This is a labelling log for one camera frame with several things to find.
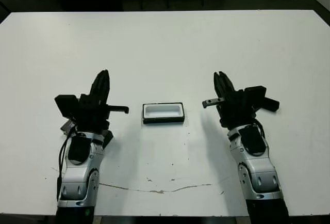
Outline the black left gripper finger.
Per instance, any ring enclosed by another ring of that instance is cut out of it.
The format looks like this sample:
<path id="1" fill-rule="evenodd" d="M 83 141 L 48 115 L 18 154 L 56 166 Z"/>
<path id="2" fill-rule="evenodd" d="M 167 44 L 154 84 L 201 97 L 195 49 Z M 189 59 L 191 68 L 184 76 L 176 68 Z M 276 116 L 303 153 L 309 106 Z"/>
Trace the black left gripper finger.
<path id="1" fill-rule="evenodd" d="M 104 70 L 102 70 L 92 83 L 90 95 L 97 97 L 101 102 L 104 101 Z"/>
<path id="2" fill-rule="evenodd" d="M 99 80 L 99 95 L 103 104 L 107 103 L 110 91 L 110 77 L 108 70 L 103 70 L 100 74 Z"/>

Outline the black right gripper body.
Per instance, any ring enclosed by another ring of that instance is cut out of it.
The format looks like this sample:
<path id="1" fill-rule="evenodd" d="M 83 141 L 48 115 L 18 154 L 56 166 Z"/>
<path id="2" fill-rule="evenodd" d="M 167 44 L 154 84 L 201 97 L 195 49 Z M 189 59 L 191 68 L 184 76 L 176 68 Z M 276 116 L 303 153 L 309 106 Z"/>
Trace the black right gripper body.
<path id="1" fill-rule="evenodd" d="M 227 129 L 243 125 L 257 125 L 256 111 L 259 108 L 259 89 L 235 90 L 224 98 L 204 100 L 202 106 L 216 106 L 220 124 Z"/>

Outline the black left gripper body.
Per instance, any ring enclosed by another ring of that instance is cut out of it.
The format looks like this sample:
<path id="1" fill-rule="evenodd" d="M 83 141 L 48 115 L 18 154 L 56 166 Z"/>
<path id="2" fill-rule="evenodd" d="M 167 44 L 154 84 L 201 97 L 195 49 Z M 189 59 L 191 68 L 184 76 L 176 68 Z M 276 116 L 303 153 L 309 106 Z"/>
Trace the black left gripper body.
<path id="1" fill-rule="evenodd" d="M 109 128 L 108 119 L 112 111 L 129 113 L 128 106 L 108 105 L 106 101 L 94 95 L 80 95 L 74 115 L 79 132 L 101 134 Z"/>

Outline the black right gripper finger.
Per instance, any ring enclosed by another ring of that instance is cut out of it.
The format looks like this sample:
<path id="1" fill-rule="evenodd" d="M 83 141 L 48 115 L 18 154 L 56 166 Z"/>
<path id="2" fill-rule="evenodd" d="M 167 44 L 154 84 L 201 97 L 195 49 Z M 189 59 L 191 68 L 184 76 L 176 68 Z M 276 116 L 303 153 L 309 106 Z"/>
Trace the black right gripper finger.
<path id="1" fill-rule="evenodd" d="M 213 74 L 214 89 L 219 98 L 223 97 L 223 79 L 222 72 L 215 72 Z"/>
<path id="2" fill-rule="evenodd" d="M 223 79 L 223 97 L 226 97 L 228 93 L 235 92 L 234 86 L 228 76 L 222 72 L 222 79 Z"/>

